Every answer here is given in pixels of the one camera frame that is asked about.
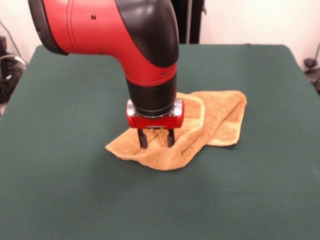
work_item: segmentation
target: table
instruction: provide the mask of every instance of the table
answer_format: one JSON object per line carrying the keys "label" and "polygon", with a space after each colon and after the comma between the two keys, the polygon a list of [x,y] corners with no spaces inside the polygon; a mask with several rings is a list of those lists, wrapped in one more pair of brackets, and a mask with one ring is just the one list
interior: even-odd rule
{"label": "table", "polygon": [[122,161],[120,64],[38,47],[0,121],[0,239],[320,239],[320,99],[291,51],[181,45],[178,90],[245,93],[239,143],[176,171]]}

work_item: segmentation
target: towel fold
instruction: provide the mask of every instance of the towel fold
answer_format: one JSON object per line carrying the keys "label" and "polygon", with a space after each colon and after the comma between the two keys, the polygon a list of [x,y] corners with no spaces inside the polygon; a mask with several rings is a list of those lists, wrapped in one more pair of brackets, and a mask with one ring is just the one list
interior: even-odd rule
{"label": "towel fold", "polygon": [[142,149],[137,130],[130,128],[105,148],[122,160],[169,171],[185,167],[205,145],[238,143],[247,105],[242,92],[199,91],[177,98],[184,99],[185,115],[182,127],[174,130],[172,147],[167,147],[167,130],[145,129],[148,148]]}

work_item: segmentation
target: orange towel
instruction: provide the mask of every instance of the orange towel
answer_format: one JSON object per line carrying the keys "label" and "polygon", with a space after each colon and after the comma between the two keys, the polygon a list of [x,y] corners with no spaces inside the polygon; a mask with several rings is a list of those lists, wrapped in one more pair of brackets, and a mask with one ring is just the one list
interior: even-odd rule
{"label": "orange towel", "polygon": [[182,128],[175,129],[175,144],[167,147],[168,131],[144,130],[148,148],[142,149],[136,129],[128,129],[105,148],[122,160],[137,161],[168,171],[185,167],[205,146],[231,146],[240,138],[246,96],[239,91],[178,93],[184,99]]}

